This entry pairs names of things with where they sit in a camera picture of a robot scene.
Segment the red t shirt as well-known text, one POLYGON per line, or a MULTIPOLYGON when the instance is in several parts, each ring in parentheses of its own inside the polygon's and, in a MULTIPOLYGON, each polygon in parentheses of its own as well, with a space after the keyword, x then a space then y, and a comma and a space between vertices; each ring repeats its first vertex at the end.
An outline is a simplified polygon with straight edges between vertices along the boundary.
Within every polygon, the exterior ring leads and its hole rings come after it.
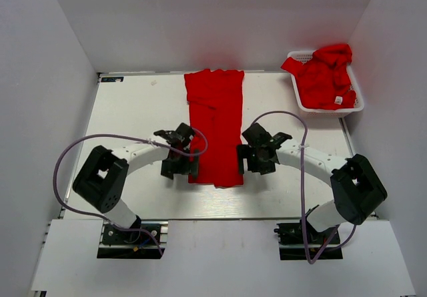
POLYGON ((239 173, 237 146, 241 141, 244 72, 205 69, 184 75, 190 126, 203 136, 195 136, 191 151, 207 151, 199 157, 198 176, 191 184, 212 184, 232 188, 244 184, 239 173))

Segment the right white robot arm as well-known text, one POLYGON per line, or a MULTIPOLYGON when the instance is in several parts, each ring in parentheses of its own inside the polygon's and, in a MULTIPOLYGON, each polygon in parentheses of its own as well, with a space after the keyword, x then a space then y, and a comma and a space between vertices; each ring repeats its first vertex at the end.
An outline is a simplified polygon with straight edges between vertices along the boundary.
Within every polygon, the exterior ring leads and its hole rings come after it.
POLYGON ((308 242, 318 242, 327 229, 344 222, 359 226, 388 197, 371 163, 360 154, 351 158, 326 154, 286 133, 271 135, 258 123, 242 135, 247 144, 237 146, 239 173, 247 168, 264 175, 278 165, 289 166, 298 168, 302 177, 311 175, 331 187, 333 199, 312 208, 301 226, 308 242))

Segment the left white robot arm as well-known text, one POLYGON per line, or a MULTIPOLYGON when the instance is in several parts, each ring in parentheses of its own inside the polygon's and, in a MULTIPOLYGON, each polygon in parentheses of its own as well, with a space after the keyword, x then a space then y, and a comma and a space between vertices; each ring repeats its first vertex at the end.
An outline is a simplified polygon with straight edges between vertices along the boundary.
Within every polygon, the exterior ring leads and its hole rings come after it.
POLYGON ((113 150, 92 149, 73 181, 72 189, 95 208, 100 217, 118 228, 127 243, 141 235, 141 219, 121 199, 127 176, 145 166, 161 163, 160 175, 198 177, 199 157, 207 151, 207 139, 196 128, 181 123, 175 130, 158 130, 147 139, 105 134, 132 143, 113 150))

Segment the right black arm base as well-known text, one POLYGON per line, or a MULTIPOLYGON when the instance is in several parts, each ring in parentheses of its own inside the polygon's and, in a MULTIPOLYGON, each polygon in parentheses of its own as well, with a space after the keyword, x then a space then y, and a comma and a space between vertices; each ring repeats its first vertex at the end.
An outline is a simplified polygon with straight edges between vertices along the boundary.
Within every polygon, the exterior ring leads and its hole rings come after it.
MULTIPOLYGON (((325 250, 319 255, 318 260, 342 260, 342 249, 340 235, 334 228, 328 228, 323 232, 316 232, 311 226, 307 227, 308 252, 311 260, 314 260, 321 247, 329 241, 325 250)), ((303 241, 303 230, 301 222, 284 222, 277 224, 274 233, 278 237, 279 254, 281 261, 306 260, 306 252, 303 241)))

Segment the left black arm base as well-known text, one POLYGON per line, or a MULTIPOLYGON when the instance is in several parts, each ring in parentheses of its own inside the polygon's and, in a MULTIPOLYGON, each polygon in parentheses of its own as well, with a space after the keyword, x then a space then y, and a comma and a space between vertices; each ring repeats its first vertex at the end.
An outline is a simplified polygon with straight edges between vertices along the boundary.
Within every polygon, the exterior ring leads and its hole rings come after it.
POLYGON ((144 232, 125 233, 115 229, 111 224, 104 223, 99 246, 97 250, 98 259, 117 260, 159 260, 161 253, 153 236, 164 252, 167 242, 168 222, 146 222, 141 228, 144 232))

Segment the red t shirts in basket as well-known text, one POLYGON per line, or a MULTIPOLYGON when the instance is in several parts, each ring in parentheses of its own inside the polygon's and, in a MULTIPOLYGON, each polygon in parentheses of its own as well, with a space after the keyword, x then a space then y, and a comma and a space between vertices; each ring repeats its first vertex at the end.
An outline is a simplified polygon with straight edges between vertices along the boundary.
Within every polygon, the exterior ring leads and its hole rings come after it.
POLYGON ((353 108, 356 101, 347 72, 351 62, 350 46, 341 43, 316 50, 305 63, 288 57, 281 68, 295 77, 304 107, 337 110, 353 108))

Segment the white plastic basket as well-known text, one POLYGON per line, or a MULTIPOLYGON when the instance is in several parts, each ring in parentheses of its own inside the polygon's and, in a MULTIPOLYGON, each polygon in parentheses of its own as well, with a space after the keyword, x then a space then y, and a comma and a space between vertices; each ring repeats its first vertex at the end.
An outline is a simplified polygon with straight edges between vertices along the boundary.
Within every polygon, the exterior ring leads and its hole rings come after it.
MULTIPOLYGON (((306 63, 309 60, 312 59, 312 55, 314 53, 314 50, 300 50, 300 51, 291 51, 288 53, 287 57, 292 57, 293 59, 300 61, 302 63, 306 63)), ((354 75, 352 65, 348 64, 346 66, 346 71, 348 74, 348 77, 350 79, 350 90, 354 91, 356 94, 354 106, 351 108, 341 108, 337 110, 327 110, 327 109, 311 109, 306 108, 302 105, 300 93, 298 91, 297 87, 297 81, 294 75, 290 75, 292 80, 292 87, 294 88, 294 93, 296 96, 296 102, 299 107, 299 112, 301 116, 310 117, 310 116, 330 116, 330 117, 338 117, 343 118, 347 115, 362 111, 364 108, 364 99, 362 97, 362 93, 360 90, 360 87, 358 85, 357 79, 354 75)))

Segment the blue table label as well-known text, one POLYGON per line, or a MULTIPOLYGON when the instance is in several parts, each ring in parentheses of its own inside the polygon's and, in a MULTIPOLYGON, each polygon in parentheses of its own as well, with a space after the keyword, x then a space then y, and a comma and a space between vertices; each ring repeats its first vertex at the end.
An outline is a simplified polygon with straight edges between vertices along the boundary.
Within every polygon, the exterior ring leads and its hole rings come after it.
POLYGON ((123 82, 124 77, 102 77, 102 83, 115 83, 115 82, 123 82))

